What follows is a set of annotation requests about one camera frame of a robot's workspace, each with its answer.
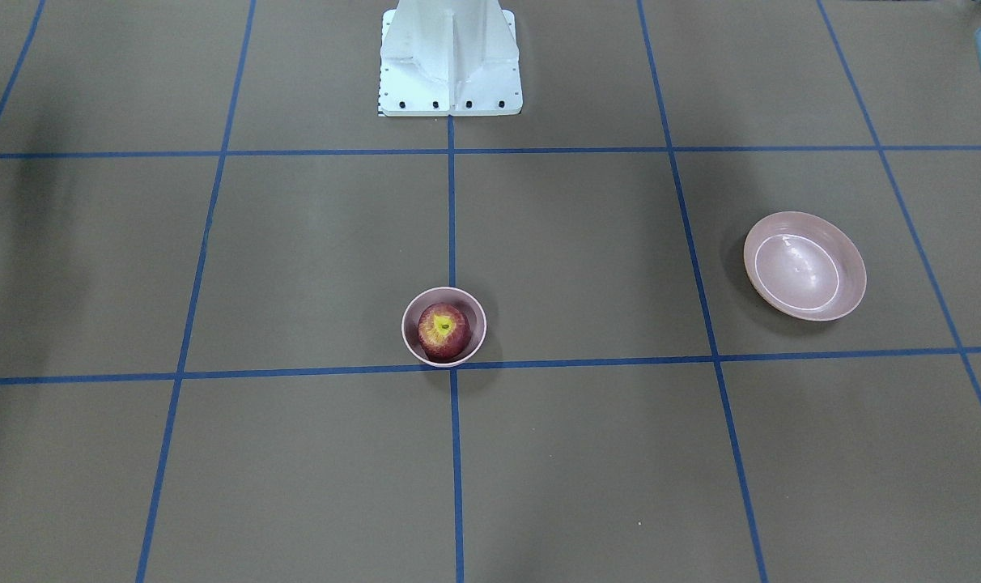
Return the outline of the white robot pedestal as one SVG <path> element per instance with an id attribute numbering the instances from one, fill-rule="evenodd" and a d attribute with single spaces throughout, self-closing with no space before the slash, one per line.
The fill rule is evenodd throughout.
<path id="1" fill-rule="evenodd" d="M 399 1 L 382 14 L 380 41 L 381 116 L 523 111 L 516 16 L 498 1 Z"/>

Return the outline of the red apple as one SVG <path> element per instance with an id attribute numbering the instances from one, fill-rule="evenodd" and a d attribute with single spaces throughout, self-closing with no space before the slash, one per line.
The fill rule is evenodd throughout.
<path id="1" fill-rule="evenodd" d="M 472 337 L 467 314 L 452 304 L 431 304 L 421 313 L 418 339 L 429 360 L 454 361 L 467 348 Z"/>

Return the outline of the pink plate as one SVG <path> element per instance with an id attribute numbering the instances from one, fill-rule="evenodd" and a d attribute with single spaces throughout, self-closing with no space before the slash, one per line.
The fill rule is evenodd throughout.
<path id="1" fill-rule="evenodd" d="M 867 294 L 863 255 L 845 232 L 817 215 L 765 215 L 746 233 L 742 256 L 757 294 L 798 320 L 839 320 Z"/>

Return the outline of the pink bowl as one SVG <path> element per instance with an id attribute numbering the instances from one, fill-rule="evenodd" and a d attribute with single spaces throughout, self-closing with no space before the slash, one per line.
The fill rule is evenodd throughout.
<path id="1" fill-rule="evenodd" d="M 457 357 L 457 360 L 444 362 L 429 360 L 424 354 L 418 339 L 417 325 L 421 313 L 431 304 L 444 302 L 449 303 L 467 314 L 469 325 L 472 330 L 472 337 L 467 348 Z M 403 346 L 414 358 L 431 366 L 432 368 L 457 368 L 458 365 L 467 362 L 482 347 L 486 339 L 486 310 L 481 303 L 464 289 L 458 287 L 434 287 L 421 292 L 409 302 L 401 315 L 399 325 Z"/>

